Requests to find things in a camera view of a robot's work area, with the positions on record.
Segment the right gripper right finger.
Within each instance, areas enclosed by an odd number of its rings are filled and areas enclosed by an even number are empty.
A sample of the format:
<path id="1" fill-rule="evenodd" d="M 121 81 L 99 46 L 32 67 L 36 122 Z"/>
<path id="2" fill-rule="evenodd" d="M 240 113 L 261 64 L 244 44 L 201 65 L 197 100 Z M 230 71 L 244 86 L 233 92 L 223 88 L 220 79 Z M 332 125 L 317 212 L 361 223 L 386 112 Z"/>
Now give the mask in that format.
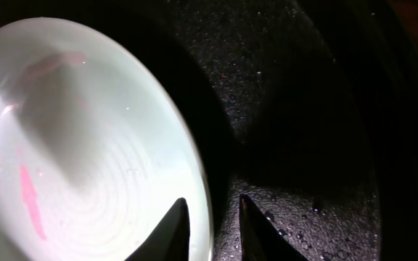
<path id="1" fill-rule="evenodd" d="M 239 231 L 242 261 L 307 261 L 245 194 L 239 196 Z"/>

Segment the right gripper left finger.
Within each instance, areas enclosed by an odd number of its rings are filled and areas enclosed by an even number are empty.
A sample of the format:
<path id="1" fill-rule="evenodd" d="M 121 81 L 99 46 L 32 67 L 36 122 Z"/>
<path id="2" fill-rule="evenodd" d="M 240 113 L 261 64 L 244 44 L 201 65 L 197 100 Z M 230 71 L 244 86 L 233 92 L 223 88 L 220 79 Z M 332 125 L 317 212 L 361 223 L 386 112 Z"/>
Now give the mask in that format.
<path id="1" fill-rule="evenodd" d="M 189 210 L 179 198 L 126 261 L 188 261 L 189 238 Z"/>

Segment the light blue plate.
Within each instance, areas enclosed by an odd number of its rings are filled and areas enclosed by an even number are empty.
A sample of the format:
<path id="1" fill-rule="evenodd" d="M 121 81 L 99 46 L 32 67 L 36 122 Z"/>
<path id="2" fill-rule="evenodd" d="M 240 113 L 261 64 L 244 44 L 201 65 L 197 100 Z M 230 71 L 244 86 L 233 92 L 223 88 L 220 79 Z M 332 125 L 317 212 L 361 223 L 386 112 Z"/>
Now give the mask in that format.
<path id="1" fill-rule="evenodd" d="M 99 31 L 0 28 L 0 260 L 124 260 L 177 199 L 189 260 L 210 260 L 208 185 L 168 92 Z"/>

